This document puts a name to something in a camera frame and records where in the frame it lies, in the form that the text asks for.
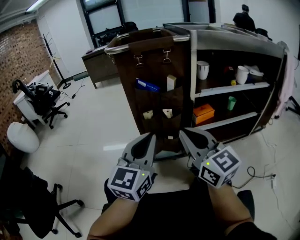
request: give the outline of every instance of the white table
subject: white table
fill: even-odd
[[[42,83],[49,86],[53,86],[54,90],[58,90],[56,85],[54,84],[50,74],[49,70],[45,71],[39,76],[36,76],[32,79],[30,83],[27,84],[30,85],[32,83]],[[33,109],[33,106],[30,102],[28,102],[29,98],[21,91],[20,94],[15,98],[14,104],[20,109],[20,111],[23,113],[24,117],[33,125],[36,126],[33,123],[33,120],[38,119],[43,125],[46,125],[45,121],[42,119],[42,116],[39,116],[36,114],[36,112]]]

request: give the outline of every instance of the coat rack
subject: coat rack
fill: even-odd
[[[63,89],[66,89],[66,88],[68,88],[68,87],[71,85],[71,83],[70,83],[70,82],[67,83],[66,80],[64,79],[64,77],[62,76],[62,74],[61,74],[61,72],[60,72],[60,69],[58,68],[58,66],[57,66],[57,64],[56,64],[56,61],[55,61],[55,59],[53,58],[54,54],[52,54],[51,49],[50,49],[50,47],[49,47],[49,46],[51,45],[51,43],[48,44],[47,36],[48,36],[48,34],[46,35],[46,37],[45,37],[45,35],[43,34],[43,37],[40,37],[40,38],[43,39],[44,42],[45,42],[45,44],[42,44],[41,46],[46,46],[46,47],[47,47],[48,52],[49,52],[49,54],[50,54],[50,58],[52,59],[54,65],[56,66],[56,69],[57,69],[57,71],[58,71],[58,73],[59,73],[59,75],[60,75],[60,77],[61,77],[61,79],[62,79],[62,82],[65,84],[65,86],[63,86],[62,88],[63,88]]]

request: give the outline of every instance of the white cup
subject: white cup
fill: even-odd
[[[197,77],[201,80],[205,80],[210,71],[210,65],[205,61],[197,61]]]
[[[239,84],[245,84],[248,79],[249,70],[243,66],[238,67],[238,73],[236,74],[236,80]]]

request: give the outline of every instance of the metal handle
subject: metal handle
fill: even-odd
[[[153,29],[153,31],[160,31],[161,28],[155,28]],[[117,36],[116,38],[118,39],[122,39],[122,38],[126,38],[129,36],[129,33],[125,33],[122,35]],[[184,36],[173,36],[173,40],[175,43],[177,42],[186,42],[190,40],[190,35],[184,35]],[[117,47],[106,47],[105,48],[105,52],[107,54],[118,54],[118,53],[123,53],[129,50],[129,46],[128,44],[125,45],[121,45],[121,46],[117,46]]]

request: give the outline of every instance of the metal hook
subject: metal hook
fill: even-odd
[[[140,67],[142,67],[144,64],[143,63],[141,63],[140,62],[140,59],[142,59],[143,58],[143,55],[140,55],[140,56],[133,56],[135,59],[137,59],[137,61],[138,61],[138,64],[135,66],[136,68],[140,68]]]
[[[169,50],[163,50],[163,53],[166,53],[165,55],[165,59],[163,60],[163,63],[170,63],[171,62],[171,59],[169,59],[169,52],[171,51],[171,49]]]

